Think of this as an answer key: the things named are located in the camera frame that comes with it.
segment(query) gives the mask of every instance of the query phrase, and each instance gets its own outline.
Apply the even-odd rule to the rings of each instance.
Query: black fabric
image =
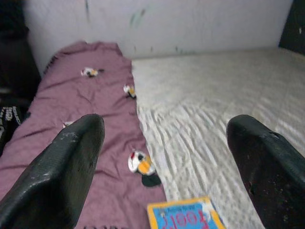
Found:
[[[0,1],[0,39],[25,37],[28,28],[24,24],[22,0]]]
[[[2,156],[5,144],[10,141],[22,121],[23,115],[19,107],[0,106],[0,156]]]

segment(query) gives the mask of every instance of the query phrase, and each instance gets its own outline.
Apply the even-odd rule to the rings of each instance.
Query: dark furniture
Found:
[[[294,0],[279,47],[305,55],[305,1]]]
[[[21,0],[0,0],[0,156],[41,80],[27,42],[22,5]]]

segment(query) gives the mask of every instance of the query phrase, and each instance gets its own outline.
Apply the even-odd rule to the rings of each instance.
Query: children's book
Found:
[[[151,229],[225,229],[208,197],[149,204]]]

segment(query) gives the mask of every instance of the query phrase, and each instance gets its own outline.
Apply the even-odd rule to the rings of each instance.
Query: book cover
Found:
[[[151,229],[225,229],[208,197],[149,204]]]

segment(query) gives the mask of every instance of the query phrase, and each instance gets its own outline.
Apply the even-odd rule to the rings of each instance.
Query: bed sheet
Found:
[[[305,58],[282,49],[132,62],[138,117],[167,200],[208,195],[228,229],[264,228],[226,141],[248,114],[305,156]]]

